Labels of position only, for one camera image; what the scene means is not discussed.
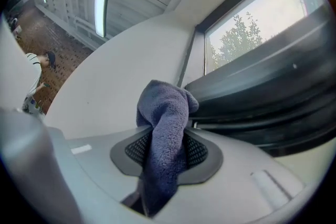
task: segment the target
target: white shirt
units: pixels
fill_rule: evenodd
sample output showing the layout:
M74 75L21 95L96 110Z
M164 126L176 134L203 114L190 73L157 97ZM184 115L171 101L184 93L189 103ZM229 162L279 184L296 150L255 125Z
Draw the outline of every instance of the white shirt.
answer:
M34 67L38 71L38 72L36 72L34 83L30 87L30 90L29 90L29 92L27 94L27 97L29 98L29 97L33 96L35 94L35 92L36 92L38 81L40 80L40 77L41 77L42 68L41 68L40 61L38 60L36 54L26 54L26 57L28 58L28 61L31 62L31 64L34 65Z

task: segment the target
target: person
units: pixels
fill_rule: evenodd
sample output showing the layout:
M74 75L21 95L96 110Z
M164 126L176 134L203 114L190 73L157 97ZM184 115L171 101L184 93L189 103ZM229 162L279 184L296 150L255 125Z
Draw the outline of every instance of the person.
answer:
M35 93L39 92L41 89L46 87L45 83L42 82L38 86L38 81L40 80L42 68L52 67L54 70L56 69L56 57L55 54L51 51L46 52L43 55L36 54L26 54L28 61L31 62L32 65L37 69L37 75L35 77L33 85L30 87L30 90L27 94L27 99L30 99Z
M7 20L10 30L13 32L17 27L17 18L13 17L11 14Z

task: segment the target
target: black mesh grille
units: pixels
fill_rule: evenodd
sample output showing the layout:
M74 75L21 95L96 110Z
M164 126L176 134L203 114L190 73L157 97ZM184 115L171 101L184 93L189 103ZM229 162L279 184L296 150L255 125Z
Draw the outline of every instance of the black mesh grille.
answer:
M193 168L198 164L202 163L203 161L205 161L208 155L208 149L206 148L205 145L191 138L187 134L185 134L183 137L183 143L187 158L188 169Z
M152 134L147 134L125 148L127 156L144 167L148 151L152 141ZM205 161L208 150L205 145L184 134L183 145L185 148L188 169Z
M127 156L143 167L151 145L151 140L152 134L147 134L128 145L125 148Z

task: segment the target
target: window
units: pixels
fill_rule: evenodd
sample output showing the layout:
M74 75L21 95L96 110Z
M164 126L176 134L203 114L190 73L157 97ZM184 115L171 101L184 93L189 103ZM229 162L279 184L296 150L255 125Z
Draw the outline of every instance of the window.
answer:
M257 48L323 3L324 0L244 0L206 31L206 73Z
M224 0L195 27L177 84L199 103L192 126L272 156L335 137L335 22L327 0Z

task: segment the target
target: window frame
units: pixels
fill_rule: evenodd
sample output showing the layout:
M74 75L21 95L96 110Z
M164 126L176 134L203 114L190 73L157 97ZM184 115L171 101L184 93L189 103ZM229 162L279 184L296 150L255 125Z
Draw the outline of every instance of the window frame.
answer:
M218 21L223 19L224 17L229 17L229 14L235 10L237 6L242 4L244 0L224 0L217 8L215 8L200 24L195 27L195 32L191 39L191 43L188 47L186 57L184 60L184 65L179 77L179 81L177 83L178 87L186 87L189 83L197 79L201 79L202 77L208 75L207 70L212 69L213 63L211 61L207 61L207 55L211 53L211 48L206 46L206 32L211 29ZM234 62L240 62L242 65L245 62L245 59L240 59L238 57L234 60ZM203 71L199 72L199 68L196 68L196 65L203 64Z
M212 87L213 85L217 85L220 88L220 84L223 83L223 81L230 77L236 77L236 81L241 81L241 76L239 76L239 73L246 73L246 70L250 69L252 66L257 66L259 70L265 70L267 69L267 62L271 63L271 61L268 61L270 58L273 60L272 55L276 55L279 53L280 56L275 56L274 58L279 59L279 57L282 57L283 61L286 61L286 54L287 56L290 55L293 51L289 50L285 54L282 52L287 50L288 41L286 40L286 35L290 35L291 41L293 42L301 42L300 38L304 37L305 44L308 44L308 46L313 47L313 43L320 43L320 41L317 39L318 35L314 32L316 29L323 29L323 31L332 31L334 29L336 21L332 16L330 16L331 8L328 7L328 4L323 5L322 7L319 7L317 10L312 12L307 17L304 17L302 20L296 22L283 32L279 33L274 38L266 41L265 43L261 44L254 50L251 50L244 55L236 58L230 63L225 64L224 66L210 72L207 74L207 69L211 68L211 62L212 61L206 61L207 54L211 53L210 46L206 46L206 32L213 27L218 21L222 20L225 16L229 17L229 14L234 11L234 9L242 4L244 0L225 0L223 1L212 13L210 13L199 25L195 27L195 31L191 40L191 43L187 50L186 60L184 63L183 70L181 72L181 76L179 79L178 86L184 87L186 90L188 90L199 102L199 110L198 112L190 115L190 120L192 122L192 125L197 127L197 123L200 121L202 125L206 125L207 123L213 124L216 122L223 123L223 115L220 114L220 111L216 111L216 108L218 108L218 105L224 105L225 102L229 100L229 98L234 98L234 96L237 96L236 93L233 92L233 95L226 95L223 96L223 91L215 89L215 87ZM197 66L198 64L198 70L195 72L195 69L193 67ZM322 86L315 87L313 89L309 89L309 91L302 94L297 95L290 95L290 98L286 99L284 103L277 104L280 109L283 109L283 105L287 105L287 107L293 106L293 104L296 102L302 103L302 100L304 98L311 98L315 97L318 94L322 94L326 89L329 89L328 87L334 87L336 85L336 82L332 79L331 75L328 74L330 81L330 85L328 83L325 83ZM285 85L288 85L288 87L291 87L291 82L295 78L295 76L288 76L287 78L282 79L276 79L277 83L283 83ZM309 84L309 79L305 78L304 85L301 86L299 83L296 83L296 91L299 92L297 89L300 87L307 87ZM250 93L250 89L246 89L243 94L240 95L242 97L244 94L245 96L248 96ZM260 111L264 109L265 113L268 113L268 105L270 104L269 101L272 101L269 96L271 96L271 93L268 94L268 102L264 102L265 105L263 106L257 106L259 100L255 100L254 104L255 106L250 106L247 110L244 108L244 103L241 102L240 104L240 110L242 113L239 112L239 109L237 109L236 113L233 113L234 116L229 119L226 118L226 122L230 125L230 122L237 122L238 125L239 122L242 122L241 120L246 120L249 115L248 113L251 111L251 109L259 109L259 113L262 113ZM273 99L273 101L279 103L279 99ZM210 114L203 114L202 111L207 110L210 112ZM313 148L315 146L321 145L331 139L333 139L336 136L335 128L333 127L333 130L318 130L313 133L313 130L311 130L311 134L309 137L299 137L296 140L290 140L290 138L285 138L285 140L277 141L272 144L257 144L253 143L256 146L259 146L262 150L268 152L272 156L285 156L288 154L298 153L305 150L308 150L310 148Z

